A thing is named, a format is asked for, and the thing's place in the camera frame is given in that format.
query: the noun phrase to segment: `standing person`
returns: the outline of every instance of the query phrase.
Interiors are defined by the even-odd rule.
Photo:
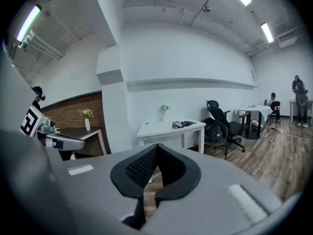
[[[31,87],[31,88],[36,93],[36,98],[35,98],[34,102],[32,103],[32,105],[35,106],[41,112],[39,102],[41,100],[45,100],[45,96],[43,96],[43,90],[39,86],[35,86],[35,87]]]
[[[272,93],[270,95],[270,99],[267,100],[267,105],[271,106],[272,102],[275,102],[275,98],[276,98],[276,94]],[[280,112],[279,112],[279,110],[276,111],[276,120],[278,123],[280,123]]]
[[[307,119],[308,119],[308,105],[305,103],[305,105],[301,106],[299,102],[299,96],[298,92],[303,91],[305,93],[305,98],[306,100],[308,99],[306,97],[306,94],[308,93],[308,90],[305,89],[304,83],[302,80],[300,80],[299,76],[296,75],[294,77],[294,81],[292,82],[292,91],[295,93],[295,100],[297,103],[297,118],[298,118],[298,126],[301,126],[301,120],[302,120],[302,113],[301,113],[301,108],[303,108],[303,127],[308,127],[307,125]]]

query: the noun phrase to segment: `white ceiling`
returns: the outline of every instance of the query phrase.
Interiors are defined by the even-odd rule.
[[[200,12],[205,1],[123,0],[123,15],[126,23],[162,21],[179,24],[181,21],[182,25],[191,26],[195,18],[194,13]],[[34,32],[61,52],[65,52],[70,45],[78,41],[71,31],[79,38],[94,33],[80,9],[79,0],[30,2],[38,3],[43,8],[34,23]],[[137,6],[144,4],[162,4],[162,6]],[[249,56],[257,53],[258,48],[267,43],[260,27],[262,23],[268,23],[273,37],[302,24],[296,11],[285,0],[252,0],[248,6],[244,6],[239,0],[209,0],[208,6],[211,11],[202,12],[201,16],[209,20],[198,17],[193,27],[221,37]],[[54,15],[57,15],[70,31],[66,30]],[[302,28],[295,31],[297,35],[304,34]],[[27,47],[27,52],[18,48],[14,63],[30,84],[50,61],[50,57]]]

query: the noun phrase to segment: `black backpack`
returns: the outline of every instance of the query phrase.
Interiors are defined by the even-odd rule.
[[[212,118],[206,118],[202,121],[206,124],[204,128],[204,139],[207,142],[218,142],[223,138],[220,126]]]

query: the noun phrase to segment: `white label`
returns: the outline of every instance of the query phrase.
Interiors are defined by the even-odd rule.
[[[86,171],[93,170],[93,167],[89,164],[85,164],[85,165],[74,167],[74,168],[68,168],[67,170],[71,176],[74,176],[76,174],[80,174],[80,173],[83,173]]]

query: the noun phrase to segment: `black shirt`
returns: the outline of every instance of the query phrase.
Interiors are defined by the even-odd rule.
[[[33,106],[35,106],[35,107],[38,109],[38,111],[41,112],[40,105],[39,105],[39,103],[36,102],[35,100],[34,100],[34,102],[33,102]]]

